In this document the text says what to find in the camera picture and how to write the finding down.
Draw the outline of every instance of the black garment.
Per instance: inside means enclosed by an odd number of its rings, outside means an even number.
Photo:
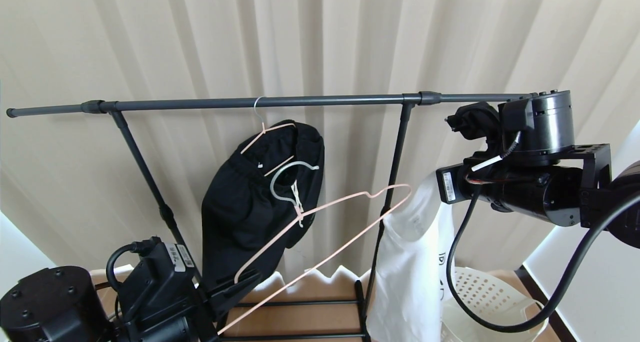
[[[238,146],[215,174],[202,201],[203,282],[208,287],[228,278],[244,265],[295,217],[293,204],[276,199],[270,192],[275,171],[265,173],[294,155],[292,161],[304,161],[320,169],[295,165],[278,177],[274,189],[279,196],[293,198],[291,185],[297,181],[298,196],[305,211],[318,205],[325,167],[325,144],[318,131],[307,124],[294,123],[269,131],[244,154],[240,151],[256,136]],[[265,251],[250,268],[262,274],[262,280],[274,273],[285,247],[291,248],[311,226],[314,215],[304,218],[302,228],[293,226]]]

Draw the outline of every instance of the hanger hook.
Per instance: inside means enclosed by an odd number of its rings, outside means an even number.
[[[263,117],[260,116],[260,114],[258,113],[258,110],[256,110],[256,106],[258,106],[258,101],[259,99],[263,98],[264,96],[260,96],[257,99],[255,99],[255,102],[253,103],[253,112],[256,116],[258,116],[258,119],[260,119],[260,122],[262,123],[262,129],[265,129],[265,120],[263,120]]]
[[[279,169],[278,172],[273,176],[273,178],[271,179],[270,189],[271,189],[271,194],[273,194],[273,196],[275,198],[277,198],[277,199],[279,199],[281,201],[289,201],[294,206],[297,206],[298,204],[293,199],[290,199],[288,197],[278,196],[278,194],[276,194],[276,191],[274,190],[274,185],[276,184],[276,180],[278,180],[278,176],[281,175],[281,173],[283,173],[286,169],[290,168],[291,166],[295,166],[295,165],[302,165],[302,166],[307,167],[308,169],[311,169],[311,170],[320,169],[319,166],[311,166],[311,165],[307,164],[304,161],[291,162],[290,164],[286,164],[286,165],[282,166],[282,169]]]

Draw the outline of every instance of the curtain fold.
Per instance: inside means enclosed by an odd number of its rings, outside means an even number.
[[[614,153],[640,118],[640,0],[0,0],[0,6],[3,109],[89,99],[571,89],[576,142],[608,142]],[[483,147],[444,123],[458,107],[413,110],[398,182],[418,185]],[[321,203],[387,184],[399,106],[258,111],[267,124],[295,119],[323,135]],[[250,108],[125,116],[201,260],[202,197],[259,122]],[[108,116],[3,113],[0,121],[1,209],[55,263],[98,269],[132,240],[171,240]],[[279,267],[285,278],[349,240],[379,215],[383,201],[355,199],[318,213],[286,252]],[[457,221],[464,209],[455,206]],[[551,228],[479,204],[457,261],[515,269]],[[365,272],[375,236],[368,233],[322,272],[339,265]]]

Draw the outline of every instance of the white t-shirt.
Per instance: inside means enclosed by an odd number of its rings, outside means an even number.
[[[453,242],[451,205],[435,173],[406,208],[384,219],[375,270],[375,299],[366,318],[377,342],[439,342],[442,302],[451,298],[446,262]]]

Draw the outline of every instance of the white plastic basket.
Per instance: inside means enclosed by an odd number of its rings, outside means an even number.
[[[538,301],[522,295],[508,283],[484,272],[455,268],[455,289],[467,307],[482,319],[508,326],[527,320],[525,309]],[[442,342],[531,342],[547,327],[548,321],[523,333],[499,333],[483,328],[458,306],[455,299],[443,304]]]

